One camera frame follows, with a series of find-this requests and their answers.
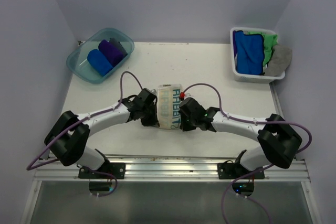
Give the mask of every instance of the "blue cloth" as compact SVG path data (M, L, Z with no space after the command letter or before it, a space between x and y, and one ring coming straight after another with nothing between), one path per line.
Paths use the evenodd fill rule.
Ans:
M243 31L235 34L237 45L237 72L260 75L263 73L264 38L261 34L245 35Z
M111 69L113 68L111 63L106 59L106 57L98 49L94 49L89 52L88 62L91 64L91 66L94 69L96 69L96 71L101 76L104 76L105 74L110 72Z

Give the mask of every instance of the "translucent blue container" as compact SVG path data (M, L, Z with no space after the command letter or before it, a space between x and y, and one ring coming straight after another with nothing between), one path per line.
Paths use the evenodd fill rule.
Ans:
M127 56L116 65L105 76L101 76L88 62L87 57L91 50L98 49L98 45L102 40L109 41L111 38L115 38L124 47L127 52ZM78 47L72 54L68 56L67 66L68 68L79 78L84 81L99 84L105 81L106 78L111 76L130 56L134 50L134 42L127 35L114 28L105 28L97 32L87 41L85 41L80 47Z

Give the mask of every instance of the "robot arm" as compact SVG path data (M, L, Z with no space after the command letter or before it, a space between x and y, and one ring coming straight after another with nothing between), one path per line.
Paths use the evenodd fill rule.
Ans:
M121 103L92 113L75 115L71 111L64 112L45 139L47 145L68 126L88 118L78 124L72 132L60 137L50 150L65 166L78 164L99 172L111 171L107 158L98 150L86 147L89 136L116 124L141 119L144 126L157 126L156 95L143 89L133 100L122 99ZM230 116L252 122L284 121L282 117L272 114L269 118L247 118L244 116L222 115L219 108L204 109L195 99L186 98L180 103L181 126L183 131L199 127L203 131L230 132L257 141L260 146L242 151L235 162L224 167L231 177L238 177L259 167L274 164L288 168L302 143L301 137L285 124L256 124L237 122Z
M181 129L194 130L199 127L203 131L230 132L257 141L260 146L253 150L242 151L233 164L223 167L231 177L239 177L249 172L274 164L288 168L302 143L302 138L290 125L257 124L256 122L284 121L276 114L269 118L247 118L230 114L224 116L219 108L210 107L205 110L195 99L186 98L180 103ZM240 118L255 122L246 123L230 119Z
M155 99L155 94L148 89L143 89L139 95L134 96L133 100L124 98L120 104L116 103L103 110L78 115L66 111L45 138L45 144L50 143L68 126L88 118L78 124L72 132L62 135L50 150L64 166L77 164L91 170L109 172L110 164L107 158L100 151L86 146L88 137L113 125L137 119L141 119L143 123L152 120L155 113L153 111Z

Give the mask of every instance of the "white plastic basket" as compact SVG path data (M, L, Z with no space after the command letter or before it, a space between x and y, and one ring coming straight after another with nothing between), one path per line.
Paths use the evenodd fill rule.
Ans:
M238 73L236 70L235 55L233 51L233 31L259 31L259 32L263 32L266 34L276 34L276 33L272 30L259 29L259 28L248 28L248 27L233 27L230 30L232 71L233 71L234 78L236 81L270 83L274 80L281 80L285 77L285 72L282 72L280 76L255 76L253 74Z

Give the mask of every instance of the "white tabletop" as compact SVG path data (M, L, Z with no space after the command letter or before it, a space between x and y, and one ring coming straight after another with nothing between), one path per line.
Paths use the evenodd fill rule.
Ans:
M102 84L90 84L73 75L63 111L78 114L114 104L119 99L119 79L125 70L133 72L149 89L160 84L180 83L183 88L197 82L212 84L222 95L223 109L230 113L251 117L275 113L268 84L233 79L230 45L152 42L136 42L129 60ZM139 93L131 76L126 75L123 83L125 96ZM208 87L193 87L188 93L204 108L218 107L217 95ZM258 143L230 133L163 130L133 121L96 133L87 145L105 154L236 157Z

